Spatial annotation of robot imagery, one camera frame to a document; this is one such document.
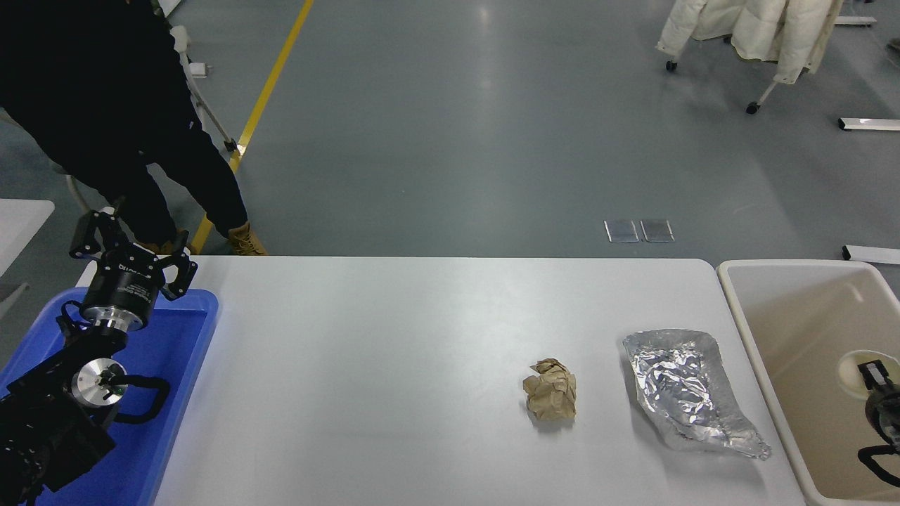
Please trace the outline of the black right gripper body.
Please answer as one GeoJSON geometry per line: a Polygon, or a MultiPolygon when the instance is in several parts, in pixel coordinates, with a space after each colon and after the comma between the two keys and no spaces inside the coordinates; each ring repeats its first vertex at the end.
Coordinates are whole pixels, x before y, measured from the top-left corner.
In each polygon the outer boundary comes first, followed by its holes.
{"type": "Polygon", "coordinates": [[[866,417],[875,432],[888,444],[899,444],[899,391],[874,389],[866,401],[866,417]]]}

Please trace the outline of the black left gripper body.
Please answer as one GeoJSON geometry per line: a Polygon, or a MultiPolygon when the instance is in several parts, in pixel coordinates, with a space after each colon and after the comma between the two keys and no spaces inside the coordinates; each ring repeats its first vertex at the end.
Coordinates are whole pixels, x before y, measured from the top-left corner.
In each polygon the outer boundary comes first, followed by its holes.
{"type": "Polygon", "coordinates": [[[78,313],[84,320],[99,321],[115,309],[131,314],[132,323],[147,323],[164,284],[160,259],[138,245],[106,250],[78,313]]]}

